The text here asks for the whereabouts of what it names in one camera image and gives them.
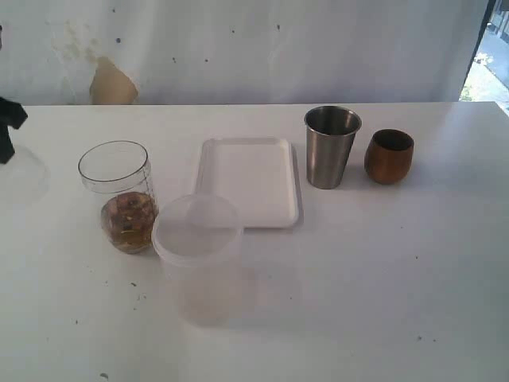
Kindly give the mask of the translucent plastic tub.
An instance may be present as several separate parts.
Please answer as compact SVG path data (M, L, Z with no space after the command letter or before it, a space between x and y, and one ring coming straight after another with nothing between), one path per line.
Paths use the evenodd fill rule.
M183 319L218 326L238 310L243 299L242 238L239 214L222 197L194 193L159 212L152 244Z

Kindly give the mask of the white rectangular tray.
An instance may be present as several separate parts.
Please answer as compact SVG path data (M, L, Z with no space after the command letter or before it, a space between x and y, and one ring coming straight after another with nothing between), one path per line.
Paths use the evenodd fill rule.
M299 218L293 147L283 138L205 141L194 191L229 201L246 228L290 228Z

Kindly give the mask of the stainless steel cup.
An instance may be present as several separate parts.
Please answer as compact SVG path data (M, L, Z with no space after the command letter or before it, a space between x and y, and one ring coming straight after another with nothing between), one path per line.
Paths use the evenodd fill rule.
M318 189L335 189L342 180L361 118L340 106L319 106L304 117L306 175Z

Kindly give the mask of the brown wooden cup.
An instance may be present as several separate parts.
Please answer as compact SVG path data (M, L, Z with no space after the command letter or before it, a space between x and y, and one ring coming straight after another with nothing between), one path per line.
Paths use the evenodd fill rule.
M410 171L414 140L395 129L376 131L368 145L364 169L368 177L382 185L400 182Z

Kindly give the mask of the clear plastic shaker cup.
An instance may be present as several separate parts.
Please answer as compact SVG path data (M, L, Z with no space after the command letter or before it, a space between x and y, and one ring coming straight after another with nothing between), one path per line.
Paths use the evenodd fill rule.
M95 198L101 227L101 208L122 193L149 194L157 205L147 149L138 142L115 140L86 151L78 162L81 181Z

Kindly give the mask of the clear domed shaker lid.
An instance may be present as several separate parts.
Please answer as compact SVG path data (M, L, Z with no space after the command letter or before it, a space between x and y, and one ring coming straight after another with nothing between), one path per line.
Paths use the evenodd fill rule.
M14 156L1 164L1 208L24 209L48 191L50 171L26 146L15 145Z

